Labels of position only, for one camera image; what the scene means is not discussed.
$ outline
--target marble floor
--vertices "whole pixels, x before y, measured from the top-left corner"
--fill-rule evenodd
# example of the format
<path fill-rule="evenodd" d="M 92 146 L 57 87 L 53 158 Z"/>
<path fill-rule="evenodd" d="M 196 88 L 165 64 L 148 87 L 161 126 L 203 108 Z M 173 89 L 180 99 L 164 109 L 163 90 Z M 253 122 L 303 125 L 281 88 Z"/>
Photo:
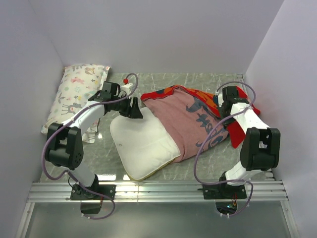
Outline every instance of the marble floor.
<path fill-rule="evenodd" d="M 113 73 L 107 81 L 122 84 L 126 73 Z M 183 85 L 205 92 L 214 93 L 221 84 L 229 81 L 242 81 L 242 76 L 237 74 L 210 74 L 210 73 L 138 73 L 139 86 L 135 96 L 138 98 L 143 93 L 153 92 L 171 85 Z M 100 120 L 99 132 L 94 144 L 84 143 L 84 159 L 91 171 L 98 174 L 101 180 L 130 180 L 121 163 L 119 154 L 110 134 L 111 121 L 118 116 L 118 112 L 109 112 Z M 231 169 L 239 160 L 240 147 L 234 149 L 229 139 L 204 152 L 198 161 L 197 171 L 201 179 L 218 179 L 224 171 Z M 194 180 L 194 158 L 181 163 L 169 164 L 154 173 L 147 180 Z M 47 163 L 48 171 L 56 177 L 62 171 Z M 253 180 L 266 179 L 265 173 L 253 177 Z M 40 181 L 50 180 L 42 174 Z"/>

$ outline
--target red cloth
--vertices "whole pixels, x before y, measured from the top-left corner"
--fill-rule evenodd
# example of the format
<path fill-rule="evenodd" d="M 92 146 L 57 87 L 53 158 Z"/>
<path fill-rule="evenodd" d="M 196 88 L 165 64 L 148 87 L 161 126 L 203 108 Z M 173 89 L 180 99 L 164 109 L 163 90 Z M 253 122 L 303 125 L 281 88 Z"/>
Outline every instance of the red cloth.
<path fill-rule="evenodd" d="M 158 90 L 156 92 L 152 92 L 152 93 L 145 93 L 141 96 L 141 101 L 146 101 L 147 99 L 158 99 L 158 98 L 165 98 L 167 96 L 170 96 L 174 93 L 174 90 L 176 88 L 182 88 L 185 92 L 187 92 L 188 94 L 198 98 L 199 100 L 201 100 L 202 102 L 204 102 L 208 108 L 211 110 L 211 112 L 218 118 L 220 118 L 220 114 L 217 108 L 218 105 L 218 98 L 216 97 L 216 95 L 211 94 L 211 93 L 206 93 L 200 90 L 196 90 L 196 89 L 191 89 L 191 88 L 185 88 L 183 86 L 180 85 L 175 85 L 175 86 L 170 86 L 168 88 L 162 89 L 162 90 Z M 239 88 L 238 86 L 236 86 L 238 93 L 239 93 L 239 97 L 240 98 L 245 98 L 248 99 L 248 96 L 245 94 L 245 92 Z M 252 106 L 253 111 L 259 115 L 260 114 L 260 110 L 258 110 L 256 107 Z M 231 123 L 230 125 L 227 126 L 226 128 L 229 132 L 229 136 L 230 136 L 230 140 L 231 140 L 231 145 L 233 148 L 237 148 L 239 146 L 239 144 L 244 140 L 245 138 L 245 134 L 244 131 L 242 130 L 241 126 L 239 125 L 239 123 L 237 121 Z"/>

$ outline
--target pink cloth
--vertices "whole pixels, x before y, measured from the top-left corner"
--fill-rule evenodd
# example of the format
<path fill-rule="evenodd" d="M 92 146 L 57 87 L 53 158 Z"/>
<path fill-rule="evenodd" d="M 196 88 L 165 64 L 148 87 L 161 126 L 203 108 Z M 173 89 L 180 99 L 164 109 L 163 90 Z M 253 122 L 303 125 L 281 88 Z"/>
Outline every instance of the pink cloth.
<path fill-rule="evenodd" d="M 161 121 L 180 150 L 180 162 L 195 156 L 212 128 L 218 123 L 208 107 L 198 98 L 175 89 L 173 95 L 162 99 L 147 99 L 144 104 Z M 214 147 L 228 136 L 220 125 L 204 146 L 204 151 Z"/>

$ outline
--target wire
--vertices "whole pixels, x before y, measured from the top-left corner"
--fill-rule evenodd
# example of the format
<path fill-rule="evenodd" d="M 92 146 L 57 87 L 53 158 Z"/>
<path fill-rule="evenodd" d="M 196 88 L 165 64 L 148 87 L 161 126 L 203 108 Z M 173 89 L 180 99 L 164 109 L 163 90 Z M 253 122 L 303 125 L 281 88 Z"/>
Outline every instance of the wire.
<path fill-rule="evenodd" d="M 70 177 L 68 178 L 67 182 L 68 182 L 69 186 L 71 186 L 71 188 L 74 189 L 73 185 L 70 184 L 69 180 L 70 180 Z"/>
<path fill-rule="evenodd" d="M 214 131 L 216 130 L 216 128 L 217 128 L 218 126 L 222 125 L 226 120 L 228 120 L 228 119 L 230 119 L 230 118 L 233 118 L 233 117 L 235 117 L 235 116 L 237 116 L 237 115 L 240 115 L 240 114 L 244 113 L 246 110 L 248 110 L 249 108 L 252 108 L 252 105 L 253 105 L 254 101 L 256 100 L 256 93 L 255 93 L 254 89 L 253 89 L 250 85 L 248 85 L 248 84 L 246 84 L 246 83 L 244 83 L 244 82 L 231 81 L 231 82 L 224 83 L 224 84 L 222 84 L 219 88 L 217 88 L 216 92 L 218 92 L 219 89 L 222 88 L 224 85 L 227 85 L 227 84 L 229 84 L 229 83 L 240 83 L 240 84 L 243 84 L 243 85 L 247 86 L 248 88 L 250 88 L 250 90 L 251 90 L 252 93 L 253 93 L 253 100 L 251 101 L 250 105 L 249 105 L 248 107 L 246 107 L 245 109 L 243 109 L 242 111 L 237 112 L 237 113 L 234 113 L 234 114 L 232 114 L 232 115 L 229 115 L 229 116 L 227 116 L 227 117 L 221 119 L 221 120 L 217 123 L 217 125 L 209 132 L 208 136 L 207 136 L 206 139 L 203 141 L 203 143 L 202 143 L 202 145 L 200 146 L 200 148 L 199 148 L 199 150 L 198 150 L 198 153 L 197 153 L 197 155 L 196 155 L 196 157 L 195 157 L 195 161 L 194 161 L 194 177 L 195 177 L 195 179 L 196 179 L 199 183 L 201 183 L 201 184 L 203 184 L 203 185 L 218 185 L 218 184 L 228 183 L 228 182 L 243 182 L 243 183 L 248 183 L 248 184 L 251 185 L 250 196 L 248 197 L 247 202 L 245 203 L 245 205 L 244 205 L 239 211 L 237 211 L 237 212 L 234 213 L 234 214 L 229 215 L 230 217 L 232 217 L 232 216 L 235 216 L 235 215 L 239 214 L 240 212 L 242 212 L 242 211 L 249 205 L 250 200 L 251 200 L 251 197 L 252 197 L 252 194 L 253 194 L 253 184 L 252 184 L 250 181 L 246 181 L 246 180 L 244 180 L 244 179 L 231 179 L 231 180 L 224 180 L 224 181 L 219 181 L 219 182 L 203 182 L 203 181 L 201 181 L 201 180 L 198 178 L 198 176 L 197 176 L 197 171 L 196 171 L 196 170 L 197 170 L 198 158 L 199 158 L 199 156 L 201 155 L 201 153 L 203 152 L 203 147 L 205 146 L 205 144 L 206 144 L 207 141 L 209 140 L 209 137 L 214 133 Z"/>
<path fill-rule="evenodd" d="M 139 79 L 138 79 L 138 76 L 135 74 L 135 73 L 130 73 L 126 76 L 126 78 L 128 78 L 129 76 L 133 75 L 135 77 L 135 87 L 133 88 L 132 92 L 129 94 L 129 95 L 126 95 L 125 97 L 123 98 L 120 98 L 120 99 L 117 99 L 117 100 L 113 100 L 113 101 L 107 101 L 107 102 L 102 102 L 102 103 L 95 103 L 95 104 L 92 104 L 90 105 L 89 107 L 85 107 L 83 110 L 81 110 L 74 118 L 73 120 L 71 120 L 70 122 L 66 123 L 65 125 L 63 125 L 61 128 L 59 128 L 57 131 L 55 131 L 51 136 L 50 138 L 46 141 L 44 147 L 43 147 L 43 150 L 42 150 L 42 154 L 41 154 L 41 165 L 42 165 L 42 170 L 44 172 L 44 174 L 46 175 L 46 177 L 48 177 L 50 180 L 59 180 L 61 177 L 63 177 L 65 174 L 68 174 L 70 178 L 72 178 L 79 186 L 81 186 L 82 189 L 84 189 L 85 191 L 91 193 L 91 194 L 94 194 L 94 195 L 97 195 L 97 196 L 100 196 L 100 197 L 103 197 L 107 200 L 110 200 L 113 204 L 113 208 L 111 210 L 111 212 L 103 217 L 90 217 L 88 215 L 84 215 L 85 217 L 87 217 L 88 219 L 92 219 L 92 220 L 101 220 L 101 219 L 104 219 L 104 218 L 107 218 L 109 217 L 113 212 L 114 212 L 114 209 L 115 209 L 115 203 L 114 203 L 114 200 L 111 199 L 110 197 L 106 196 L 106 195 L 103 195 L 101 193 L 97 193 L 97 192 L 94 192 L 94 191 L 91 191 L 89 189 L 87 189 L 84 185 L 82 185 L 80 183 L 80 181 L 71 173 L 71 171 L 69 170 L 64 170 L 63 172 L 61 172 L 61 174 L 57 177 L 52 177 L 49 172 L 47 171 L 46 169 L 46 166 L 45 166 L 45 153 L 46 153 L 46 150 L 50 144 L 50 142 L 54 139 L 54 137 L 56 137 L 57 134 L 59 134 L 62 130 L 64 130 L 66 127 L 70 126 L 71 124 L 74 123 L 74 121 L 76 121 L 85 111 L 87 111 L 89 108 L 92 108 L 92 107 L 95 107 L 95 106 L 99 106 L 99 105 L 105 105 L 105 104 L 111 104 L 111 103 L 117 103 L 117 102 L 121 102 L 123 101 L 124 99 L 130 97 L 134 92 L 135 90 L 137 89 L 138 87 L 138 83 L 139 83 Z"/>

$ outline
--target yellow trim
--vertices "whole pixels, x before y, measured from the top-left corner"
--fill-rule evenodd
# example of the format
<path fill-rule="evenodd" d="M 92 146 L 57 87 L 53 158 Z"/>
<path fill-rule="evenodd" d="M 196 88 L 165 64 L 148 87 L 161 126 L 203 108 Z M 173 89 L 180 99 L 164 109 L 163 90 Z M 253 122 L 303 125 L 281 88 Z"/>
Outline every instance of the yellow trim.
<path fill-rule="evenodd" d="M 140 182 L 140 181 L 142 181 L 142 180 L 144 180 L 144 179 L 146 179 L 146 178 L 152 176 L 156 171 L 159 171 L 160 169 L 164 168 L 166 165 L 168 165 L 169 163 L 173 162 L 173 161 L 176 160 L 178 157 L 179 157 L 179 156 L 175 157 L 175 158 L 172 159 L 171 161 L 168 161 L 166 164 L 162 165 L 162 166 L 159 167 L 157 170 L 154 170 L 154 171 L 153 171 L 152 173 L 150 173 L 149 175 L 146 175 L 144 178 L 134 179 L 134 178 L 132 178 L 132 177 L 128 174 L 128 172 L 127 172 L 127 175 L 128 175 L 128 177 L 129 177 L 131 180 Z"/>

